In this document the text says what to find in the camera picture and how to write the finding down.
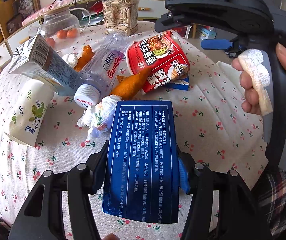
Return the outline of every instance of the plaid sleeve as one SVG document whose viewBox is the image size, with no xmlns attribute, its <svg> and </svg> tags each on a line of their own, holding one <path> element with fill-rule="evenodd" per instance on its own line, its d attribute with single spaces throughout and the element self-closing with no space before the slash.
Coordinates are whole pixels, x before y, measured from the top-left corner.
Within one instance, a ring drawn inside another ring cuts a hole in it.
<svg viewBox="0 0 286 240">
<path fill-rule="evenodd" d="M 286 228 L 286 173 L 265 170 L 252 190 L 273 238 Z"/>
</svg>

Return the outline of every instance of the hand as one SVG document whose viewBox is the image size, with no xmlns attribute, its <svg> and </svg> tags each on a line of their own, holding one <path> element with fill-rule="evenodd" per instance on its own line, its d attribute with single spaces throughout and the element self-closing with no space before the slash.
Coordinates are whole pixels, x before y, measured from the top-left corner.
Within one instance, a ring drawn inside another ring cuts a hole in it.
<svg viewBox="0 0 286 240">
<path fill-rule="evenodd" d="M 286 70 L 286 48 L 279 43 L 276 46 L 276 55 L 281 65 Z M 243 71 L 243 68 L 241 67 L 241 64 L 239 63 L 239 60 L 237 58 L 233 60 L 232 66 L 236 70 Z M 239 83 L 245 89 L 246 101 L 242 103 L 243 110 L 247 113 L 260 115 L 261 110 L 258 105 L 259 97 L 258 93 L 254 90 L 252 86 L 251 76 L 248 73 L 243 72 L 239 77 Z"/>
<path fill-rule="evenodd" d="M 116 235 L 113 233 L 108 234 L 102 240 L 120 240 Z"/>
</svg>

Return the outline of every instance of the paper cup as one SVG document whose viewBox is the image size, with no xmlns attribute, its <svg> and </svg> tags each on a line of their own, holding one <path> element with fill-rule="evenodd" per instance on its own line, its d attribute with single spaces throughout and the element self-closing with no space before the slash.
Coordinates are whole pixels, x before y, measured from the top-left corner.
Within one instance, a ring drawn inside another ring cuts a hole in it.
<svg viewBox="0 0 286 240">
<path fill-rule="evenodd" d="M 4 133 L 13 141 L 34 147 L 53 90 L 39 80 L 30 79 L 21 89 L 11 121 Z"/>
</svg>

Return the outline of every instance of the instant noodle cup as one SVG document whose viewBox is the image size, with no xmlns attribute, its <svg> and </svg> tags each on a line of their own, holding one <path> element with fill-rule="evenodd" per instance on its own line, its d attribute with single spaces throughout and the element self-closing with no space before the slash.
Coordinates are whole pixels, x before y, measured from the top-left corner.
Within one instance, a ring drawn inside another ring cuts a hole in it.
<svg viewBox="0 0 286 240">
<path fill-rule="evenodd" d="M 179 39 L 171 31 L 133 42 L 125 55 L 131 75 L 139 73 L 143 68 L 152 68 L 142 87 L 144 94 L 178 79 L 190 70 Z"/>
</svg>

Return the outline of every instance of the jar lid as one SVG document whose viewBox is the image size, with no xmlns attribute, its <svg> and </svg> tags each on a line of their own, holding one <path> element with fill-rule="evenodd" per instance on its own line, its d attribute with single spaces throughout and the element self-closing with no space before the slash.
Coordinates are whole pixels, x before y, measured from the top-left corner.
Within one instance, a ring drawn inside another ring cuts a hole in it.
<svg viewBox="0 0 286 240">
<path fill-rule="evenodd" d="M 96 87 L 83 84 L 77 89 L 74 101 L 81 107 L 96 106 L 101 97 L 100 91 Z"/>
<path fill-rule="evenodd" d="M 51 9 L 51 10 L 48 10 L 44 13 L 42 13 L 43 16 L 48 16 L 48 15 L 52 15 L 52 14 L 56 14 L 56 13 L 59 13 L 59 12 L 63 12 L 67 9 L 70 9 L 70 6 L 69 5 L 64 5 L 64 6 L 61 6 L 61 7 L 58 7 L 58 8 L 54 8 L 54 9 Z"/>
</svg>

